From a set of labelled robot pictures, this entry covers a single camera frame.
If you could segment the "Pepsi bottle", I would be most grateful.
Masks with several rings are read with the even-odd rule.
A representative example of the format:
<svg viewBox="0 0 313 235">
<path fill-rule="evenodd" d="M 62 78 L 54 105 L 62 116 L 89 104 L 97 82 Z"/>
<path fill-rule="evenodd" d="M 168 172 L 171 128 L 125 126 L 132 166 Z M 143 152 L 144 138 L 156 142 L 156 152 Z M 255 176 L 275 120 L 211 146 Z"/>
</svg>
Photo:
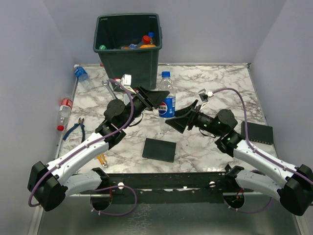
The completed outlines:
<svg viewBox="0 0 313 235">
<path fill-rule="evenodd" d="M 176 88 L 169 71 L 163 71 L 161 77 L 162 80 L 159 84 L 159 90 L 169 92 L 158 109 L 160 130 L 165 134 L 167 131 L 171 130 L 171 127 L 167 125 L 165 121 L 175 116 Z"/>
</svg>

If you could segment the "orange object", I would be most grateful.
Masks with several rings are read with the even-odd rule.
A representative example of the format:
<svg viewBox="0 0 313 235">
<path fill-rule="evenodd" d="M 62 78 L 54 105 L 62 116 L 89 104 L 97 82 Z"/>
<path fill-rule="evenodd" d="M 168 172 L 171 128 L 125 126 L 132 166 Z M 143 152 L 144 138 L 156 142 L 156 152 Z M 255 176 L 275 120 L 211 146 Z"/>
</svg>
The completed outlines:
<svg viewBox="0 0 313 235">
<path fill-rule="evenodd" d="M 156 45 L 154 44 L 147 44 L 147 45 L 140 46 L 140 48 L 154 48 L 154 47 L 156 47 Z"/>
</svg>

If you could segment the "blue cap water bottle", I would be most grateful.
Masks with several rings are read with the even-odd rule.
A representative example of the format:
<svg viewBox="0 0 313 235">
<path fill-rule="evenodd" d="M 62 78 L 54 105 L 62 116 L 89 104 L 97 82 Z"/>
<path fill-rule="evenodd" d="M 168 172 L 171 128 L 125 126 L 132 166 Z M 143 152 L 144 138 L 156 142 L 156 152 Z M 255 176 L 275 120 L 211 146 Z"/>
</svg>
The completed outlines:
<svg viewBox="0 0 313 235">
<path fill-rule="evenodd" d="M 135 45 L 135 44 L 130 44 L 130 45 L 129 45 L 129 49 L 135 49 L 136 46 L 137 46 L 137 45 Z"/>
</svg>

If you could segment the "small red cap bottle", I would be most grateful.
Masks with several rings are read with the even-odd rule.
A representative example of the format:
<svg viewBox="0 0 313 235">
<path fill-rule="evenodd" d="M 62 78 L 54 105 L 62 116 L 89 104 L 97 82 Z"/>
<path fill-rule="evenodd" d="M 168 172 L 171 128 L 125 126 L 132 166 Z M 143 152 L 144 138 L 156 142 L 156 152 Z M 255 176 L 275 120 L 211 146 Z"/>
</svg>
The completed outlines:
<svg viewBox="0 0 313 235">
<path fill-rule="evenodd" d="M 144 45 L 149 45 L 151 42 L 151 38 L 148 35 L 144 35 L 141 39 L 141 41 L 136 45 L 136 48 L 140 48 Z"/>
</svg>

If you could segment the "blue label water bottle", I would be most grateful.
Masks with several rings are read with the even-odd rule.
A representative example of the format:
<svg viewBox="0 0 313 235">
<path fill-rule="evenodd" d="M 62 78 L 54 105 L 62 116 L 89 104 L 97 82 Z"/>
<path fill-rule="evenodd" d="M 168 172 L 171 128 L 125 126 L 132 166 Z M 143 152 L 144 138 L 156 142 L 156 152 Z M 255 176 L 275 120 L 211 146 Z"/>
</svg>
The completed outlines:
<svg viewBox="0 0 313 235">
<path fill-rule="evenodd" d="M 150 44 L 155 45 L 155 33 L 154 32 L 149 32 L 148 36 L 150 38 Z"/>
</svg>

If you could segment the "green crushed bottle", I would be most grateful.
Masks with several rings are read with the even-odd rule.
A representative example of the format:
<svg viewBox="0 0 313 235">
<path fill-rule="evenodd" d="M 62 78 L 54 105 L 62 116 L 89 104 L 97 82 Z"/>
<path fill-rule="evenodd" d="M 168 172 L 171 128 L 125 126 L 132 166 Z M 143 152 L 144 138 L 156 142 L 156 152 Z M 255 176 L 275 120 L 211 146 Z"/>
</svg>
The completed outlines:
<svg viewBox="0 0 313 235">
<path fill-rule="evenodd" d="M 101 45 L 101 46 L 99 47 L 99 49 L 100 49 L 100 50 L 106 50 L 107 48 L 106 48 L 105 45 Z"/>
</svg>

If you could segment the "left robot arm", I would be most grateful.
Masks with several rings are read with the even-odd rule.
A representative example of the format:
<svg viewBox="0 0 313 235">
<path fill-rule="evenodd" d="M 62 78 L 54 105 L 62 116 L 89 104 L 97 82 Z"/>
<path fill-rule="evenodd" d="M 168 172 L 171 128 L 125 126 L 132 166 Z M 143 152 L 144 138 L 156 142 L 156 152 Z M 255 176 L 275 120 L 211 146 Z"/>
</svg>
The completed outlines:
<svg viewBox="0 0 313 235">
<path fill-rule="evenodd" d="M 77 174 L 77 171 L 97 155 L 117 145 L 126 135 L 123 130 L 144 110 L 157 109 L 169 92 L 150 91 L 139 86 L 134 95 L 129 92 L 126 95 L 130 100 L 128 104 L 118 98 L 108 103 L 104 121 L 85 141 L 47 164 L 38 161 L 32 166 L 27 185 L 30 207 L 41 206 L 48 212 L 70 195 L 107 190 L 108 181 L 102 170 L 93 169 L 85 174 Z"/>
</svg>

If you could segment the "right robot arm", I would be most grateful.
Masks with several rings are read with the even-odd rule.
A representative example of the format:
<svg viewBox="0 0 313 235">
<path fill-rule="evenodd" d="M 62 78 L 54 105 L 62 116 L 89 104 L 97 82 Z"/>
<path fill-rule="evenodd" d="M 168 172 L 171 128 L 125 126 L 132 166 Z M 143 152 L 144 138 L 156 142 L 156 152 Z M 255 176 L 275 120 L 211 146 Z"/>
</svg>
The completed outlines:
<svg viewBox="0 0 313 235">
<path fill-rule="evenodd" d="M 198 127 L 214 136 L 218 149 L 242 160 L 261 171 L 253 173 L 242 167 L 231 169 L 225 178 L 229 191 L 251 189 L 281 203 L 292 214 L 302 216 L 313 202 L 313 171 L 306 165 L 295 166 L 249 144 L 234 128 L 237 121 L 228 109 L 220 110 L 215 117 L 200 111 L 197 101 L 176 112 L 165 122 L 180 133 Z"/>
</svg>

